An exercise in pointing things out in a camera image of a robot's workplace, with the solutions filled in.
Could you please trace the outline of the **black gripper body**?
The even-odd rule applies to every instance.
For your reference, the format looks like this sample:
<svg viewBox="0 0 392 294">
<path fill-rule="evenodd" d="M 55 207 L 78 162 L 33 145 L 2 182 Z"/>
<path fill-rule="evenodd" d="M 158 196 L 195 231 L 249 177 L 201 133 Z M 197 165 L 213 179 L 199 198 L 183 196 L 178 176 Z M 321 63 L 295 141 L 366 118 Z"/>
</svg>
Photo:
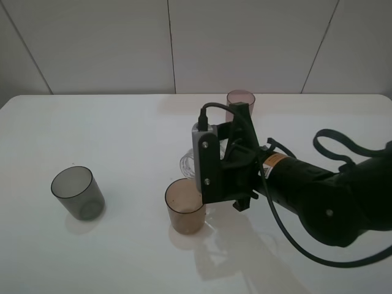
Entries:
<svg viewBox="0 0 392 294">
<path fill-rule="evenodd" d="M 219 108 L 233 115 L 233 119 L 217 126 L 217 135 L 205 133 L 199 141 L 202 202 L 204 205 L 233 201 L 233 207 L 244 211 L 250 206 L 257 176 L 263 171 L 261 147 L 245 103 L 229 106 L 207 103 L 200 109 L 198 130 L 208 130 L 208 108 Z M 227 139 L 223 159 L 220 159 L 220 141 Z"/>
</svg>

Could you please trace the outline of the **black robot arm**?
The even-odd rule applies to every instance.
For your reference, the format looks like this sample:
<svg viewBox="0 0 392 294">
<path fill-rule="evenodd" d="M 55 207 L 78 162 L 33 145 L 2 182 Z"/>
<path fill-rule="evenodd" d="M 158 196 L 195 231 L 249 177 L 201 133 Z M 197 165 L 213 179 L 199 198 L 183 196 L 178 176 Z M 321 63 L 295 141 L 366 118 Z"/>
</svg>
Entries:
<svg viewBox="0 0 392 294">
<path fill-rule="evenodd" d="M 329 246 L 347 247 L 368 230 L 391 230 L 390 144 L 370 150 L 322 129 L 313 145 L 341 163 L 332 172 L 299 160 L 272 138 L 260 146 L 247 107 L 226 109 L 233 119 L 211 125 L 202 108 L 192 129 L 196 183 L 205 204 L 231 201 L 244 211 L 264 195 L 295 213 L 308 234 Z"/>
</svg>

